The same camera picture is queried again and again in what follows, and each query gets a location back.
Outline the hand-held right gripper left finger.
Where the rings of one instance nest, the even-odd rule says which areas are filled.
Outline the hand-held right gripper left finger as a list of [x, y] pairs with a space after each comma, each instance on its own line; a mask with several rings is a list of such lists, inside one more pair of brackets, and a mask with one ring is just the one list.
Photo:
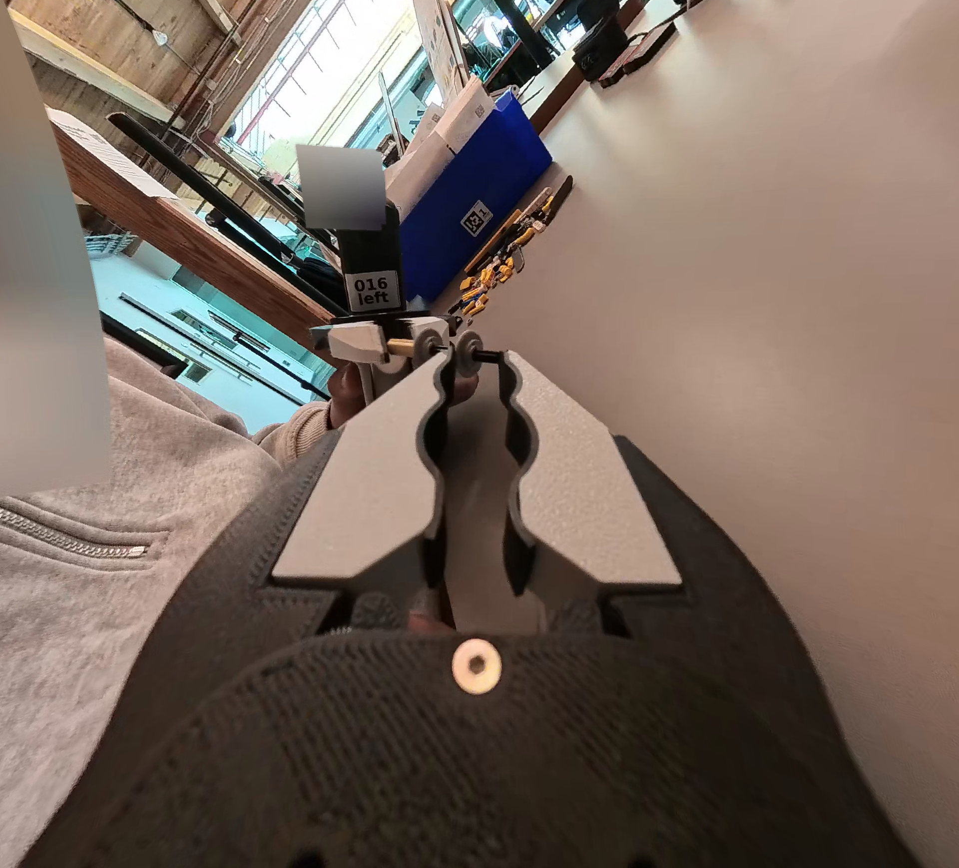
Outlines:
[[280, 552], [271, 578], [350, 595], [418, 595], [442, 581], [444, 482], [455, 383], [438, 351], [349, 420]]

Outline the pile of loose lego pieces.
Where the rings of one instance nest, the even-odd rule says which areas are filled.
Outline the pile of loose lego pieces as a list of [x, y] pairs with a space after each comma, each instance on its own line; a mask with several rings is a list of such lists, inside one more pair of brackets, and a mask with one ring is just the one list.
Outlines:
[[522, 273], [525, 249], [550, 227], [573, 188], [573, 176], [567, 175], [558, 187], [547, 186], [506, 217], [465, 269], [459, 299], [448, 313], [452, 335], [473, 324], [497, 287]]

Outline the person's left forearm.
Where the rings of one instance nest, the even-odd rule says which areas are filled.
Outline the person's left forearm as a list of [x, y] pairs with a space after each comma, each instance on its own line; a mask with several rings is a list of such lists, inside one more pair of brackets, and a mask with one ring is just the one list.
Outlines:
[[333, 431], [330, 408], [329, 401], [308, 403], [286, 422], [266, 426], [250, 438], [281, 467], [289, 467]]

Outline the grey zip sweatshirt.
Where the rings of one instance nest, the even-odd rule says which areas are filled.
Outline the grey zip sweatshirt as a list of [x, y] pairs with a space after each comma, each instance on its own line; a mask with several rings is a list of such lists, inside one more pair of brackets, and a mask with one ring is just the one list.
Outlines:
[[2, 866], [77, 782], [176, 587], [286, 468], [238, 416], [111, 337], [104, 348], [107, 480], [2, 498]]

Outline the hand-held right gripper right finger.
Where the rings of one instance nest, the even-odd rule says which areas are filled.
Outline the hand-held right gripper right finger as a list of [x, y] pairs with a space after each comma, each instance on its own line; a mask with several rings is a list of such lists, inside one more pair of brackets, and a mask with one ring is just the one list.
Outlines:
[[502, 562], [514, 596], [668, 593], [682, 577], [608, 427], [514, 351], [498, 364], [510, 481]]

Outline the printed paper sheet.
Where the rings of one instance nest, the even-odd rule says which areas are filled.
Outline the printed paper sheet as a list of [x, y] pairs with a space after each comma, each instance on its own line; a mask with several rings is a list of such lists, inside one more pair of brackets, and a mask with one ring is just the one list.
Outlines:
[[109, 143], [99, 132], [68, 112], [45, 106], [46, 113], [58, 133], [66, 135], [77, 146], [102, 162], [129, 185], [150, 199], [175, 201], [177, 196], [143, 169], [134, 164]]

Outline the person's left hand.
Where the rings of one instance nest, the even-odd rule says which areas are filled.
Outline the person's left hand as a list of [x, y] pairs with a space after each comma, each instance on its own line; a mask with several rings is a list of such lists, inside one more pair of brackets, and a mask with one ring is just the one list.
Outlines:
[[327, 383], [330, 396], [327, 409], [329, 430], [341, 428], [366, 407], [363, 385], [364, 371], [358, 364], [347, 362], [336, 368]]

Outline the blue plastic bin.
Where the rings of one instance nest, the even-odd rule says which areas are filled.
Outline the blue plastic bin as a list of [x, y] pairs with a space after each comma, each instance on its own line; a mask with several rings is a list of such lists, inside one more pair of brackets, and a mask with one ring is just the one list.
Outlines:
[[400, 225], [406, 301], [434, 302], [489, 242], [552, 157], [511, 93]]

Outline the printed cardboard box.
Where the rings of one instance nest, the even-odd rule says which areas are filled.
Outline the printed cardboard box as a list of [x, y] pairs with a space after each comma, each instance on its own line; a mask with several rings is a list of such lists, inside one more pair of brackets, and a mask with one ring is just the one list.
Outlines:
[[445, 0], [413, 0], [413, 5], [441, 105], [449, 107], [469, 80], [457, 27]]

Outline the wooden table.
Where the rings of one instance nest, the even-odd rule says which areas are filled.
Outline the wooden table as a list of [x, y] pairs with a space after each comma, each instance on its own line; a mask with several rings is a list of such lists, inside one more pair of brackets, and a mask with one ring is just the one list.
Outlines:
[[150, 199], [54, 128], [73, 193], [306, 349], [330, 313], [176, 201]]

